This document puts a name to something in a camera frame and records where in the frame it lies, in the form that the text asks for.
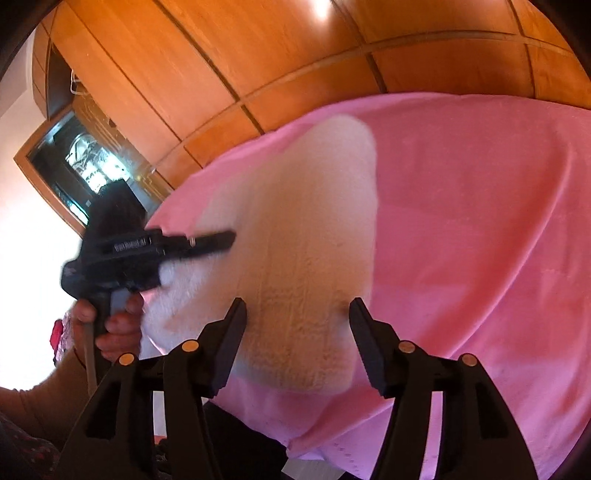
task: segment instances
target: person's arm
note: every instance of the person's arm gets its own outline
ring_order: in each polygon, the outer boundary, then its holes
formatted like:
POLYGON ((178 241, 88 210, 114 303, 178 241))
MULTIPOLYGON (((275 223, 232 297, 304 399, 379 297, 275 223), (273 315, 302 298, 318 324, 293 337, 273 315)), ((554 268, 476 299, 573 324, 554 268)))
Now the person's arm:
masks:
POLYGON ((70 350, 53 373, 31 390, 0 388, 0 410, 33 437, 61 449, 88 402, 86 371, 70 350))
MULTIPOLYGON (((124 312, 107 320, 108 333, 96 340, 104 358, 115 362, 123 353, 139 355, 143 307, 143 298, 135 294, 127 301, 124 312)), ((96 312, 82 300, 70 315, 74 348, 53 373, 31 390, 0 388, 0 411, 30 436, 49 440, 59 449, 88 402, 86 370, 79 352, 84 351, 83 324, 94 322, 96 312)))

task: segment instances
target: red object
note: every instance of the red object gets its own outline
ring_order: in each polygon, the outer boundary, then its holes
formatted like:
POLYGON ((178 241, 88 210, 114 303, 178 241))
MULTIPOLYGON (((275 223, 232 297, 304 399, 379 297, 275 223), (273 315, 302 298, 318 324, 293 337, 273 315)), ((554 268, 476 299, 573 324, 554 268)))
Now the red object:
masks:
POLYGON ((53 330, 51 331, 51 338, 49 339, 49 343, 51 344, 51 348, 53 348, 53 355, 57 354, 57 348, 60 346, 61 336, 64 333, 64 324, 61 320, 56 320, 53 324, 53 330))

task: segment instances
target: pink tablecloth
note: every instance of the pink tablecloth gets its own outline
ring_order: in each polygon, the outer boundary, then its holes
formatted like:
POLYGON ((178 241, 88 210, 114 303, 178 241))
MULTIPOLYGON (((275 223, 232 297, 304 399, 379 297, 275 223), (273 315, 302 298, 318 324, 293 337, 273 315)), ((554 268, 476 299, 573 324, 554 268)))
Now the pink tablecloth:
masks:
MULTIPOLYGON (((591 417, 591 112, 428 93, 328 106, 221 156, 151 225, 192 234, 223 182, 337 113, 364 121, 377 144, 370 311, 428 353, 476 354, 548 478, 591 417)), ((291 457, 323 458, 363 479, 392 405, 360 361, 339 395, 285 393, 233 375, 214 402, 291 457)), ((435 409, 434 426, 440 417, 435 409)), ((436 443, 430 434, 423 478, 433 477, 436 443)))

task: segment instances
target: round metal joint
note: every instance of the round metal joint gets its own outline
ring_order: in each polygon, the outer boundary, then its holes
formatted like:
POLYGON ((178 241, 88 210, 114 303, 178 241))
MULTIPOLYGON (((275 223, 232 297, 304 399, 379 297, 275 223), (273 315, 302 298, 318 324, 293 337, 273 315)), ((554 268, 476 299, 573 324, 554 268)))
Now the round metal joint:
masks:
POLYGON ((465 353, 462 355, 462 362, 469 367, 475 367, 478 365, 478 359, 471 353, 465 353))
POLYGON ((398 350, 402 353, 413 353, 416 349, 416 345, 408 340, 403 340, 398 344, 398 350))
POLYGON ((128 365, 131 365, 132 363, 134 363, 135 360, 135 355, 132 353, 124 353, 123 355, 121 355, 119 357, 119 364, 123 365, 124 367, 127 367, 128 365))
POLYGON ((187 340, 183 343, 183 346, 181 348, 183 349, 183 352, 194 352, 199 348, 199 343, 197 340, 187 340))

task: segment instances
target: fluffy white fabric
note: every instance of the fluffy white fabric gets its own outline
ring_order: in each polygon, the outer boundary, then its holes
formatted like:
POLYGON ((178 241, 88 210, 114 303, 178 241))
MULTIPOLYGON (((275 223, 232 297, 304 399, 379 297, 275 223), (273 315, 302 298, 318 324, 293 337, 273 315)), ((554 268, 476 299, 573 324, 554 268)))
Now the fluffy white fabric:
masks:
POLYGON ((234 374, 290 391, 347 389, 357 356, 348 305, 372 286, 375 164, 370 129, 336 116, 222 185, 195 235, 234 229, 236 242, 163 266, 145 318, 157 348, 197 338, 241 297, 248 325, 234 374))

